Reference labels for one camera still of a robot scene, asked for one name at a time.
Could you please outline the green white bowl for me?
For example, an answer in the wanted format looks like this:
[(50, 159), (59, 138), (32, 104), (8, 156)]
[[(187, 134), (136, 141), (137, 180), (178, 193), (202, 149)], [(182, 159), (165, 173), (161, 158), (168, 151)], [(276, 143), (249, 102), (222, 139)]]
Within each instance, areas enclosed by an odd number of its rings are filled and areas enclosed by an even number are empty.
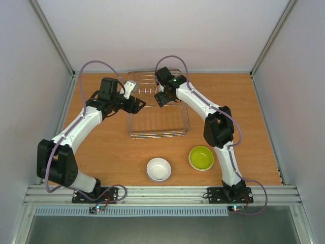
[(196, 146), (190, 151), (188, 161), (195, 170), (207, 171), (214, 164), (214, 155), (209, 148)]

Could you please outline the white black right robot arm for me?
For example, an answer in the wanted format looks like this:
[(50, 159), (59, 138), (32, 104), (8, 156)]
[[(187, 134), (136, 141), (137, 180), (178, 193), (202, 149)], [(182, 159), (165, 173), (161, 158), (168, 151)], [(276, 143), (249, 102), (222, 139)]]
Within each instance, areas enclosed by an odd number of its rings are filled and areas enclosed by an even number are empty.
[(167, 67), (154, 73), (160, 107), (175, 100), (190, 106), (203, 120), (205, 141), (214, 148), (222, 171), (223, 195), (227, 202), (238, 200), (246, 187), (234, 153), (234, 122), (228, 106), (220, 107), (204, 97), (183, 75), (173, 75)]

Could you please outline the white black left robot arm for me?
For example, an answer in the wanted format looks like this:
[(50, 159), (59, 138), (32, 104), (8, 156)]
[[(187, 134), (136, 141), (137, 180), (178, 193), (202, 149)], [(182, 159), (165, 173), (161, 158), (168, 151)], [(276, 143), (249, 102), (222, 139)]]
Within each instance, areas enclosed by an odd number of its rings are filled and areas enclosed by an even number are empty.
[(75, 153), (87, 137), (104, 119), (119, 110), (137, 114), (145, 102), (132, 96), (137, 83), (129, 80), (121, 83), (118, 79), (105, 77), (100, 89), (85, 102), (78, 116), (60, 134), (51, 140), (43, 139), (37, 149), (37, 176), (46, 182), (84, 192), (90, 202), (98, 202), (102, 189), (99, 180), (78, 169)]

